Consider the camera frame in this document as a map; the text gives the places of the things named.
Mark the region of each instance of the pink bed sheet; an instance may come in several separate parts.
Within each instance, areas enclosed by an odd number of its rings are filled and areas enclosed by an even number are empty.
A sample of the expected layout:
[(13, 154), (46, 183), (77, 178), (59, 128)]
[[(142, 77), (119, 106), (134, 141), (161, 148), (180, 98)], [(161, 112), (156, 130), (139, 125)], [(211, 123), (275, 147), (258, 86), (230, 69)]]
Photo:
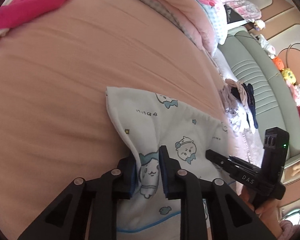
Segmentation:
[(222, 85), (209, 56), (139, 0), (69, 0), (11, 30), (0, 38), (0, 229), (17, 239), (74, 178), (97, 178), (128, 154), (106, 86), (223, 120)]

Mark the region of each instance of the cable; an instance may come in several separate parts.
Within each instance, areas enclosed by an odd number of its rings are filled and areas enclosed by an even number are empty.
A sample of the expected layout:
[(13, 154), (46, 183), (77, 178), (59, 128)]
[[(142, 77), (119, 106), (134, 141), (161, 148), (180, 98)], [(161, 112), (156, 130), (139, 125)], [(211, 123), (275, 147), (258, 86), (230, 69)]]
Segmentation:
[(288, 49), (287, 49), (287, 53), (286, 53), (286, 65), (287, 65), (287, 68), (289, 68), (289, 65), (288, 65), (288, 53), (290, 51), (290, 49), (292, 48), (292, 46), (296, 45), (296, 44), (300, 44), (300, 42), (296, 42), (296, 43), (293, 43), (291, 44)]

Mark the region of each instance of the pillow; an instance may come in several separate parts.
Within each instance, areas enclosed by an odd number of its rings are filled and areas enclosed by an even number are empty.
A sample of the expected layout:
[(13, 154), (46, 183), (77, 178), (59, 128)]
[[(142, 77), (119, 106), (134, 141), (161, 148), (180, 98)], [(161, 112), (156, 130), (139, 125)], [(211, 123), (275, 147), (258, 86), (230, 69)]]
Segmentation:
[(218, 43), (223, 45), (228, 35), (227, 15), (221, 0), (197, 0), (207, 13), (217, 36)]

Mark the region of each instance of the white cloth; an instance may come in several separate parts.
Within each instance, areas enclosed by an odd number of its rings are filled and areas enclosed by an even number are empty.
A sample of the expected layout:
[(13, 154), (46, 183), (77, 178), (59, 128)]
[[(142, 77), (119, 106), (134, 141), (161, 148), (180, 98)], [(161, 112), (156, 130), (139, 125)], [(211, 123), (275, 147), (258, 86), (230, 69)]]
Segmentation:
[(217, 70), (223, 80), (229, 78), (234, 81), (238, 81), (237, 77), (231, 71), (231, 68), (230, 68), (228, 62), (220, 49), (216, 50), (212, 59), (214, 60)]
[(223, 86), (219, 91), (219, 95), (232, 130), (235, 133), (238, 133), (243, 132), (244, 129), (248, 129), (247, 113), (242, 104), (231, 93), (231, 87), (229, 85)]
[(244, 110), (247, 113), (247, 117), (248, 117), (251, 132), (254, 134), (256, 132), (256, 128), (254, 126), (253, 116), (252, 116), (252, 113), (251, 113), (249, 105), (248, 105), (248, 96), (247, 96), (246, 90), (241, 85), (242, 83), (240, 81), (236, 82), (232, 79), (226, 79), (225, 82), (228, 85), (230, 85), (231, 87), (235, 87), (235, 88), (238, 89), (238, 92), (239, 92), (239, 95), (240, 95), (240, 100), (242, 102)]
[[(163, 194), (158, 161), (161, 145), (167, 146), (169, 156), (178, 160), (181, 168), (197, 177), (232, 182), (205, 158), (209, 148), (228, 156), (227, 126), (221, 121), (183, 102), (148, 91), (108, 87), (106, 95), (110, 119), (135, 156), (138, 172), (132, 199), (118, 204), (119, 232), (140, 234), (180, 213), (180, 200), (167, 200)], [(165, 239), (170, 239), (168, 231), (163, 232)]]
[(261, 168), (263, 154), (263, 141), (260, 138), (258, 129), (253, 134), (250, 129), (242, 132), (245, 148), (247, 149), (248, 162)]

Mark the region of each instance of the finger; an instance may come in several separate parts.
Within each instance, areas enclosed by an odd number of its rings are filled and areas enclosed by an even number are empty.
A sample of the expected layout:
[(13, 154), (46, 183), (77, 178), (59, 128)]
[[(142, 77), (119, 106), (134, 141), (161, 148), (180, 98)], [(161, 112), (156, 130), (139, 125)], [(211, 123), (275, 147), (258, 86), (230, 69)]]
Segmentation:
[(243, 201), (248, 202), (250, 199), (250, 195), (246, 186), (243, 186), (241, 194), (239, 196)]
[(292, 169), (295, 170), (299, 170), (300, 169), (300, 164), (296, 164), (292, 166)]
[(245, 202), (245, 203), (252, 211), (254, 211), (254, 206), (251, 203), (249, 203), (249, 202)]
[(277, 199), (268, 199), (265, 201), (260, 207), (256, 209), (256, 214), (261, 214), (265, 211), (268, 211), (271, 208), (274, 208), (278, 205), (278, 200)]
[(295, 170), (295, 171), (293, 171), (293, 172), (291, 173), (291, 176), (296, 175), (298, 172), (300, 172), (300, 170)]

